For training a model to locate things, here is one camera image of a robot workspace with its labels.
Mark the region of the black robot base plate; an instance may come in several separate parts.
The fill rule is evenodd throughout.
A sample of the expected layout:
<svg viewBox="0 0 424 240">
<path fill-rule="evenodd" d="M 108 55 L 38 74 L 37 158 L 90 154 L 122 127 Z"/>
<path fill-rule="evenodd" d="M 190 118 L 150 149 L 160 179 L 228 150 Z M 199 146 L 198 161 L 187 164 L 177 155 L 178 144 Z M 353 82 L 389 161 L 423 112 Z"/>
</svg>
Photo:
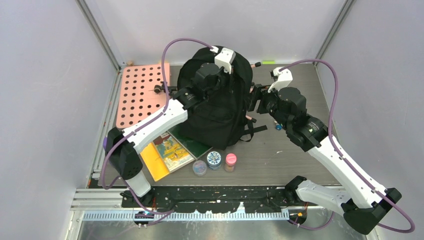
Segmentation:
<svg viewBox="0 0 424 240">
<path fill-rule="evenodd" d="M 284 187 L 278 186 L 155 186 L 138 200 L 129 190 L 120 195 L 123 208 L 143 205 L 160 213 L 224 214 L 239 208 L 246 213 L 276 213 L 287 207 L 313 206 L 294 199 Z"/>
</svg>

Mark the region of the dark green book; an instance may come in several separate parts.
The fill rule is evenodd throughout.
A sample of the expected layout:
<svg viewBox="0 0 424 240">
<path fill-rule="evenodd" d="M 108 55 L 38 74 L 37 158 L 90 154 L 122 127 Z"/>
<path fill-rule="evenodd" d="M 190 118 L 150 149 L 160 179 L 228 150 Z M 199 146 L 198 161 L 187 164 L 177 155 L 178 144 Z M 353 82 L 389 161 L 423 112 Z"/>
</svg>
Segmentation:
<svg viewBox="0 0 424 240">
<path fill-rule="evenodd" d="M 178 141 L 195 159 L 201 158 L 208 151 L 212 149 L 212 147 L 207 146 L 197 140 L 193 140 L 189 137 L 183 136 L 180 134 L 179 126 L 174 126 L 168 130 L 168 133 Z"/>
</svg>

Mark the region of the black backpack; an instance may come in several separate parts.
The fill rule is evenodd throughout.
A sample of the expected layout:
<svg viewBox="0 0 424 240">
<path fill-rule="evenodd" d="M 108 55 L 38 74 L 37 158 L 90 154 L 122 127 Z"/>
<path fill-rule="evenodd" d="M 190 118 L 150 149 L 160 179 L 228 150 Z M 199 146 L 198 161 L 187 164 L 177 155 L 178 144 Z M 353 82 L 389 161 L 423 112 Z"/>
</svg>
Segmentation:
<svg viewBox="0 0 424 240">
<path fill-rule="evenodd" d="M 194 61 L 214 63 L 215 55 L 204 47 L 185 64 Z M 242 136 L 253 137 L 257 132 L 266 131 L 267 126 L 254 127 L 253 121 L 246 118 L 252 80 L 251 64 L 236 52 L 228 86 L 212 95 L 206 111 L 200 113 L 198 119 L 179 124 L 179 133 L 209 147 L 225 150 L 240 141 Z"/>
</svg>

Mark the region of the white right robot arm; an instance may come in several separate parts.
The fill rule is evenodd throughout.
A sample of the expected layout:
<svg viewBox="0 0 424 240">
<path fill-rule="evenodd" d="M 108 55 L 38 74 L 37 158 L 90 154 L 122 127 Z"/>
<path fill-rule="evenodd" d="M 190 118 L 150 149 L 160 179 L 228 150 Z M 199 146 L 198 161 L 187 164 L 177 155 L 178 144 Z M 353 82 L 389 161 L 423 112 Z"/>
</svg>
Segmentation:
<svg viewBox="0 0 424 240">
<path fill-rule="evenodd" d="M 307 113 L 307 100 L 295 87 L 271 89 L 257 84 L 250 92 L 249 111 L 269 114 L 282 126 L 296 146 L 319 161 L 343 186 L 336 190 L 296 176 L 285 185 L 291 205 L 309 202 L 325 207 L 344 218 L 360 234 L 369 234 L 402 195 L 385 188 L 364 172 L 344 151 L 328 127 Z"/>
</svg>

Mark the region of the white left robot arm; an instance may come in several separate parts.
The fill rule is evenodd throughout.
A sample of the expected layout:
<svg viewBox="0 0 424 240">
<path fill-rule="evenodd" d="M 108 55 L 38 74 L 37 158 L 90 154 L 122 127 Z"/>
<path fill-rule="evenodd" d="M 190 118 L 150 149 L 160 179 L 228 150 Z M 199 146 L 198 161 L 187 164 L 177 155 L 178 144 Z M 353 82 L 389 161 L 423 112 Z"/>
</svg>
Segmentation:
<svg viewBox="0 0 424 240">
<path fill-rule="evenodd" d="M 179 70 L 177 92 L 164 106 L 137 124 L 109 131 L 105 159 L 119 172 L 141 207 L 148 207 L 154 199 L 142 171 L 141 152 L 165 131 L 197 120 L 200 113 L 206 112 L 213 94 L 225 89 L 230 80 L 231 72 L 223 66 L 189 61 Z"/>
</svg>

